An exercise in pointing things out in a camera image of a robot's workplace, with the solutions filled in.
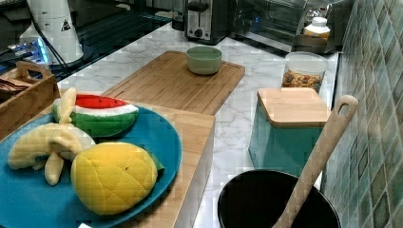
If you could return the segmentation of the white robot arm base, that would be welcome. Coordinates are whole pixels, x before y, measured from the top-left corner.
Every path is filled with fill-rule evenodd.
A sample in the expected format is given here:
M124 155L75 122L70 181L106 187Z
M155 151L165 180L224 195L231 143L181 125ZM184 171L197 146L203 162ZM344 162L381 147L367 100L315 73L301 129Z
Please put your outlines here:
M72 24L67 0L27 0L31 25L20 36L21 40L43 36L43 41L67 63L84 56L75 27Z

